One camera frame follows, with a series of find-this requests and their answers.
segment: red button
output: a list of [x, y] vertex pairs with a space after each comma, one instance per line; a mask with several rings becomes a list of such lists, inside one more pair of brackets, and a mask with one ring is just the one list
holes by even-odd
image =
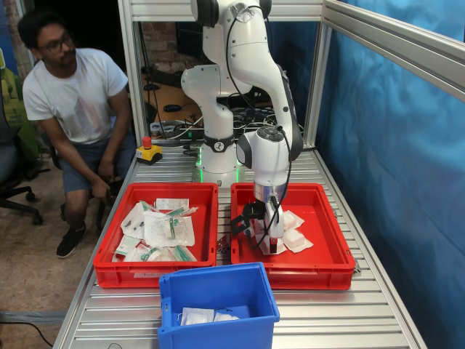
[[150, 149], [152, 148], [152, 137], [143, 137], [142, 138], [142, 146], [145, 149]]

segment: brick wall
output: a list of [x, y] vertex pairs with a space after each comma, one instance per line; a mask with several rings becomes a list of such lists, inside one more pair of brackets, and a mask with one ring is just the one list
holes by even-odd
[[20, 34], [17, 32], [17, 24], [20, 16], [17, 12], [15, 0], [3, 0], [5, 15], [7, 16], [8, 30], [12, 38], [13, 52], [15, 54], [17, 70], [22, 80], [29, 74], [32, 69], [29, 59], [28, 49], [21, 42]]
[[[8, 29], [12, 38], [13, 52], [20, 78], [23, 80], [31, 71], [31, 61], [28, 49], [21, 42], [17, 32], [20, 20], [16, 1], [4, 0], [4, 9], [8, 21]], [[203, 64], [199, 59], [178, 53], [176, 41], [176, 26], [174, 22], [143, 23], [145, 45], [150, 64], [165, 73], [174, 73]]]
[[177, 51], [174, 22], [143, 23], [145, 46], [151, 66], [165, 73], [174, 73], [204, 64], [198, 58]]

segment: man's hand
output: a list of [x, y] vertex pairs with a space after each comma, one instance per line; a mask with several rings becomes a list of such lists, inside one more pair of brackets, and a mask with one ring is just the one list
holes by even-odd
[[108, 181], [115, 177], [115, 166], [113, 161], [102, 158], [100, 161], [98, 175]]
[[107, 194], [109, 191], [110, 186], [107, 183], [105, 183], [105, 181], [101, 178], [100, 180], [92, 184], [92, 195], [105, 204], [107, 203]]

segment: red plastic crate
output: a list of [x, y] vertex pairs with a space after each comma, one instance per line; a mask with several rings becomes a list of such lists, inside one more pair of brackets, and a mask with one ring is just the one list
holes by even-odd
[[[195, 245], [189, 247], [197, 262], [111, 262], [122, 237], [121, 222], [140, 200], [188, 198]], [[94, 258], [101, 287], [158, 287], [158, 279], [174, 271], [216, 265], [218, 230], [218, 185], [212, 183], [135, 183], [127, 187], [107, 233]]]
[[[254, 201], [252, 183], [232, 185], [231, 218], [242, 214], [244, 205]], [[287, 210], [305, 221], [297, 230], [313, 247], [295, 254], [288, 250], [264, 256], [260, 248], [252, 250], [245, 234], [240, 233], [231, 238], [231, 262], [263, 262], [273, 289], [350, 288], [355, 260], [323, 187], [313, 183], [289, 184], [283, 201], [283, 211]]]

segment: blue bin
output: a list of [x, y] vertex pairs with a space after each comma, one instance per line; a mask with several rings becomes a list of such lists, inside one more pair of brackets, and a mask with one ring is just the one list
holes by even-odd
[[[160, 349], [271, 348], [279, 311], [261, 262], [168, 274], [160, 278], [160, 294]], [[240, 320], [181, 326], [183, 308], [215, 309]]]

